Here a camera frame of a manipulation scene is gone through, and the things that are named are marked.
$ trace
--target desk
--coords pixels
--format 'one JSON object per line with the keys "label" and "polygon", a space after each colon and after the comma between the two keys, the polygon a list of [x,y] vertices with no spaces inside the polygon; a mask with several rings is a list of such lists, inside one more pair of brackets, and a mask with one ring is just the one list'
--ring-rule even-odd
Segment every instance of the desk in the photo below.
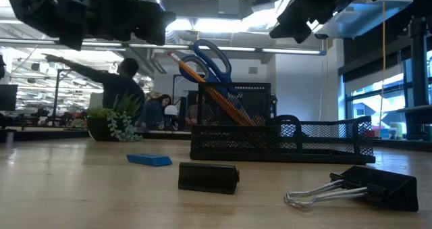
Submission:
{"label": "desk", "polygon": [[[376,149],[372,166],[418,179],[420,211],[359,201],[318,203],[304,212],[282,201],[288,190],[329,182],[350,166],[308,163],[235,164],[235,195],[177,189],[178,165],[190,141],[98,143],[90,139],[0,144],[0,228],[432,228],[432,154]],[[172,166],[128,163],[127,153],[169,155]]]}

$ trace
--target binder clip metal handle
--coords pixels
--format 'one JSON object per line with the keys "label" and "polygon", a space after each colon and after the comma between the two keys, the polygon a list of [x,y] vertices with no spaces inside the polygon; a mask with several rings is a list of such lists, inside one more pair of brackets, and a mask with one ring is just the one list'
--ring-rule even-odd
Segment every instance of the binder clip metal handle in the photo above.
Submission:
{"label": "binder clip metal handle", "polygon": [[[344,180],[337,180],[335,182],[330,182],[324,186],[316,189],[312,189],[304,192],[288,192],[284,197],[285,203],[291,205],[292,207],[299,209],[308,209],[316,202],[330,201],[335,199],[351,199],[358,198],[367,195],[367,187],[355,188],[350,190],[343,190],[340,192],[325,193],[333,189],[341,188],[344,185]],[[293,199],[294,197],[311,197],[314,196],[310,201],[298,201]]]}

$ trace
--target person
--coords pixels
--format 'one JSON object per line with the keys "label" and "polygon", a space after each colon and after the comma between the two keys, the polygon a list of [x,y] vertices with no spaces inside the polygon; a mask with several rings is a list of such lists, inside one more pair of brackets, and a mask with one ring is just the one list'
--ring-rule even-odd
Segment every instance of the person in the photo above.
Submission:
{"label": "person", "polygon": [[161,95],[156,99],[146,101],[137,127],[146,128],[147,130],[164,129],[164,110],[168,105],[171,105],[171,97],[169,95]]}
{"label": "person", "polygon": [[196,94],[195,101],[196,103],[188,108],[184,118],[186,121],[186,129],[191,129],[191,125],[198,123],[198,94]]}
{"label": "person", "polygon": [[134,95],[135,98],[140,99],[141,103],[144,102],[144,92],[133,79],[139,68],[138,62],[135,59],[126,58],[123,60],[117,69],[117,75],[94,70],[93,68],[54,55],[46,54],[46,58],[49,62],[63,63],[71,68],[71,70],[101,83],[104,90],[102,104],[104,108],[114,108],[116,98],[121,99],[125,94]]}

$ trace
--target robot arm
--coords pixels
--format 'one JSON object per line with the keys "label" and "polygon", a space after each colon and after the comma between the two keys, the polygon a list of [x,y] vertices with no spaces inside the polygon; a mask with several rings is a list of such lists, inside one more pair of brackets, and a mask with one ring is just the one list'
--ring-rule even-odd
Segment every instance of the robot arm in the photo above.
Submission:
{"label": "robot arm", "polygon": [[17,19],[75,50],[85,38],[128,41],[132,33],[164,45],[165,28],[176,19],[159,4],[141,0],[9,1]]}

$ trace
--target dark hair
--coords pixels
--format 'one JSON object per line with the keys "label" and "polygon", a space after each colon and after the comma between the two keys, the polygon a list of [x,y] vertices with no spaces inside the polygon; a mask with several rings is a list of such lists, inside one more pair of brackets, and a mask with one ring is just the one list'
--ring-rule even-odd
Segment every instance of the dark hair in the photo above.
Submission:
{"label": "dark hair", "polygon": [[138,68],[140,67],[138,65],[138,62],[135,59],[132,58],[126,58],[122,61],[120,64],[123,71],[130,76],[134,76],[138,72]]}
{"label": "dark hair", "polygon": [[161,95],[160,97],[157,97],[157,100],[159,100],[159,101],[162,103],[162,101],[163,101],[165,98],[168,98],[168,99],[169,99],[169,102],[168,102],[168,105],[167,105],[167,106],[171,105],[171,97],[170,97],[169,95],[166,95],[166,94]]}

